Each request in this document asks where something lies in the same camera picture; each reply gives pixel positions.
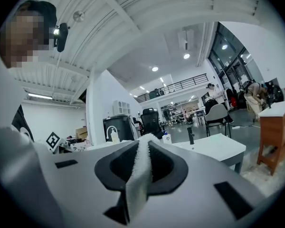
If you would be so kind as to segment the brown cardboard box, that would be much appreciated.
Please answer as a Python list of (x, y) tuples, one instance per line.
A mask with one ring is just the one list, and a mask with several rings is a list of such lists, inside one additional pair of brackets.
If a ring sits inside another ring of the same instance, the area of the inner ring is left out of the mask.
[(88, 136), (88, 132), (87, 132), (87, 128), (86, 127), (82, 127), (82, 128), (78, 128), (76, 129), (76, 137), (77, 139), (86, 139), (86, 137)]

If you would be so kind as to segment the white arched shelf cabinet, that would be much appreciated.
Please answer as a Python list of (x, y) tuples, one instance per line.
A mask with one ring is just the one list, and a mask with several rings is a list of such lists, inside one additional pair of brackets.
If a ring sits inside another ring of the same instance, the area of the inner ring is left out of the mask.
[(131, 115), (130, 104), (119, 100), (113, 101), (113, 114), (114, 115)]

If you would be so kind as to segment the ceiling tube light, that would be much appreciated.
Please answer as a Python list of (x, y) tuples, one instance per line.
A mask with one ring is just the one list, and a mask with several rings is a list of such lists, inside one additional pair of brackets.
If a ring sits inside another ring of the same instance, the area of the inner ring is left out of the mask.
[(28, 93), (28, 96), (35, 97), (35, 98), (41, 98), (41, 99), (47, 99), (47, 100), (53, 99), (53, 97), (51, 97), (51, 96), (39, 95), (39, 94), (33, 94), (33, 93)]

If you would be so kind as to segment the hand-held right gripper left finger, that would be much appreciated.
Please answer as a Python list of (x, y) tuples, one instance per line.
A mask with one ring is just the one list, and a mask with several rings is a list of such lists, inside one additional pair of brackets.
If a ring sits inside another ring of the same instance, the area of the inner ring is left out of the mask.
[(99, 159), (131, 144), (64, 154), (51, 154), (40, 144), (36, 147), (46, 183), (62, 212), (64, 228), (143, 228), (140, 218), (124, 226), (104, 215), (117, 204), (120, 192), (108, 190), (95, 175)]

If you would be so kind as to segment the clothes rack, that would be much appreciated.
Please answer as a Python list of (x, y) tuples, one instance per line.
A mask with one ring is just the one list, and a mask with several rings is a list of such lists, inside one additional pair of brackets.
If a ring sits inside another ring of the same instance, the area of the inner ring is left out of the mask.
[(238, 94), (234, 88), (226, 88), (226, 96), (229, 103), (230, 110), (236, 110), (239, 108), (238, 105)]

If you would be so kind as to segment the wooden vanity with white top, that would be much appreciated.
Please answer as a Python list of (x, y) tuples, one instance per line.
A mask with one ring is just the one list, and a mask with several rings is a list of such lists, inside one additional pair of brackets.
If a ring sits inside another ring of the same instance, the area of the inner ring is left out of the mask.
[(285, 159), (285, 101), (273, 103), (258, 116), (260, 147), (257, 164), (264, 163), (273, 175)]

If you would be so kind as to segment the white ceiling air conditioner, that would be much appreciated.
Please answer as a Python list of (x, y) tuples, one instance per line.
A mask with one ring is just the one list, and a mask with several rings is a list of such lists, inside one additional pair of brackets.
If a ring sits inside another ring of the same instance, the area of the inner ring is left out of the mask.
[(194, 30), (182, 30), (177, 35), (179, 48), (183, 51), (192, 51), (194, 47)]

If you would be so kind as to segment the clear pump bottle orange label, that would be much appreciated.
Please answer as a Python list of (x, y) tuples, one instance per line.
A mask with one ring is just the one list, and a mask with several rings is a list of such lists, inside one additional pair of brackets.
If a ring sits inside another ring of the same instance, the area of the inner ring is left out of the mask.
[(111, 131), (111, 139), (112, 139), (112, 142), (114, 144), (120, 143), (120, 139), (119, 139), (118, 133), (114, 129), (112, 129), (112, 131)]

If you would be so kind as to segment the white cloth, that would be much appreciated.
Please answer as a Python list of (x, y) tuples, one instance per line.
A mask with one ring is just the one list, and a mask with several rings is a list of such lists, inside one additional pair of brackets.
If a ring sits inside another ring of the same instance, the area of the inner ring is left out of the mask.
[(148, 133), (140, 137), (138, 141), (133, 169), (125, 186), (129, 222), (134, 220), (147, 202), (147, 191), (152, 183), (152, 162), (149, 142), (157, 142), (158, 139), (153, 134)]

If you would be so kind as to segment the black machine cabinet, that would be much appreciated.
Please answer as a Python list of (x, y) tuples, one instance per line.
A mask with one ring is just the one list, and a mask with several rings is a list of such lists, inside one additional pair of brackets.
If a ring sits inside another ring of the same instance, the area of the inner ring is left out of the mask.
[(267, 89), (267, 94), (272, 98), (273, 103), (279, 103), (284, 101), (284, 95), (281, 88), (275, 85), (272, 81), (265, 82), (265, 88)]

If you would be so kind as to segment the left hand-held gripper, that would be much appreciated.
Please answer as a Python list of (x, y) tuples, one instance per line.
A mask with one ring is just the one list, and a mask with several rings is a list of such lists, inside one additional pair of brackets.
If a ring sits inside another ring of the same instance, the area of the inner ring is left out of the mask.
[(52, 132), (46, 140), (48, 150), (53, 154), (59, 154), (62, 149), (70, 149), (70, 142), (60, 138), (56, 133)]

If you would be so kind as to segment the round metal ceiling fixture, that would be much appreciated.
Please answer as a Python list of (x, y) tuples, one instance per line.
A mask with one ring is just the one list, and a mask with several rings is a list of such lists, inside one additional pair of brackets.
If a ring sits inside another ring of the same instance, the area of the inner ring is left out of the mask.
[(85, 13), (83, 11), (78, 10), (78, 11), (74, 12), (74, 14), (73, 14), (74, 22), (80, 23), (80, 22), (83, 22), (84, 19), (85, 19)]

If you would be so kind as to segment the white ceramic sink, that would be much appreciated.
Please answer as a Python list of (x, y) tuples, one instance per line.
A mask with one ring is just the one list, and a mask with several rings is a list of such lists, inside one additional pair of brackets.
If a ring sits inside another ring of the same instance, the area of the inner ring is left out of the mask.
[(190, 142), (174, 143), (174, 146), (224, 161), (246, 151), (246, 146), (219, 133)]
[(118, 150), (118, 149), (121, 149), (122, 147), (125, 147), (125, 146), (129, 145), (132, 142), (133, 141), (131, 141), (131, 140), (122, 140), (120, 143), (106, 142), (106, 143), (102, 143), (102, 144), (99, 144), (99, 145), (87, 147), (85, 149), (85, 152), (99, 150), (99, 149), (102, 150), (102, 149), (107, 149), (107, 148), (108, 149), (113, 149), (113, 150)]

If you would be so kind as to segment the black office chair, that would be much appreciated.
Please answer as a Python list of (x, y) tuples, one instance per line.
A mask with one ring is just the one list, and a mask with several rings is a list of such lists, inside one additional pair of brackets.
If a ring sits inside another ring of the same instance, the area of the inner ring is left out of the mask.
[(151, 133), (159, 140), (162, 139), (164, 132), (159, 123), (159, 113), (153, 108), (143, 109), (141, 120), (143, 124), (143, 135)]

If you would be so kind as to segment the white gooseneck faucet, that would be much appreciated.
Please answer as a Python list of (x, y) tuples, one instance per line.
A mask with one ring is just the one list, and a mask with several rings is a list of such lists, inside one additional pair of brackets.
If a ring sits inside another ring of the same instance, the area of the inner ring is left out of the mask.
[(111, 129), (111, 131), (112, 131), (112, 129), (114, 129), (116, 132), (117, 132), (117, 128), (115, 127), (115, 126), (109, 126), (108, 128), (107, 128), (107, 130), (106, 130), (106, 138), (107, 139), (109, 139), (109, 130)]

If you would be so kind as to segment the black mezzanine railing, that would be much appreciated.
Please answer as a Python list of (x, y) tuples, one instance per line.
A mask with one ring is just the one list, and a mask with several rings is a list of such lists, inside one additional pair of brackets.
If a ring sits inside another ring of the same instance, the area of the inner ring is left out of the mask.
[(204, 73), (204, 74), (201, 74), (195, 77), (184, 79), (174, 84), (163, 86), (159, 89), (154, 89), (153, 91), (150, 91), (149, 93), (145, 93), (139, 96), (134, 96), (134, 98), (138, 103), (142, 103), (142, 102), (145, 102), (145, 101), (148, 101), (148, 100), (160, 97), (160, 96), (175, 93), (175, 92), (178, 92), (184, 89), (193, 88), (194, 86), (199, 86), (199, 85), (202, 85), (208, 82), (209, 80), (208, 80), (207, 74)]

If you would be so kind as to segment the large black cabinet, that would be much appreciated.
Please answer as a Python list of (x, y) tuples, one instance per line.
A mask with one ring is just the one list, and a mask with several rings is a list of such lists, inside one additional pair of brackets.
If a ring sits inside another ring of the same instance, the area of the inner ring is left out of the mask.
[(107, 142), (111, 142), (111, 129), (109, 130), (109, 139), (106, 138), (106, 130), (109, 126), (115, 126), (120, 141), (131, 140), (134, 141), (137, 138), (135, 133), (136, 129), (134, 123), (129, 115), (117, 115), (103, 119), (105, 139)]

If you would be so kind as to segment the black-framed glass window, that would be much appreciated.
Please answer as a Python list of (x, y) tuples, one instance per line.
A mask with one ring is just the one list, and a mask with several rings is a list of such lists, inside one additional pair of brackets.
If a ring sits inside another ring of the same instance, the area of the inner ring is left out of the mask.
[(229, 103), (234, 98), (236, 108), (245, 108), (243, 84), (248, 80), (259, 83), (264, 80), (250, 52), (219, 22), (208, 59), (226, 90)]

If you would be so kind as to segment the person's black printed T-shirt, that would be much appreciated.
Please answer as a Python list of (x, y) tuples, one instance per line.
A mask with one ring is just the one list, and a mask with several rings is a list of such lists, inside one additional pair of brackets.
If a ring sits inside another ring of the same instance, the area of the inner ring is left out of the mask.
[(24, 112), (23, 112), (21, 105), (19, 106), (19, 108), (18, 108), (18, 110), (14, 116), (14, 119), (12, 121), (12, 125), (20, 133), (27, 135), (34, 142), (33, 134), (32, 134), (32, 132), (31, 132), (31, 130), (27, 124), (27, 121), (25, 119)]

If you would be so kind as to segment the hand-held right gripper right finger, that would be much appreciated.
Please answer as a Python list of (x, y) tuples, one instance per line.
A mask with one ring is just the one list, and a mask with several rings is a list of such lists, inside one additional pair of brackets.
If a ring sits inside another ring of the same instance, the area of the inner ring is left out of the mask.
[(228, 182), (255, 209), (266, 198), (226, 164), (173, 145), (160, 144), (188, 165), (186, 180), (168, 195), (152, 196), (142, 211), (142, 228), (232, 228), (235, 215), (215, 188)]

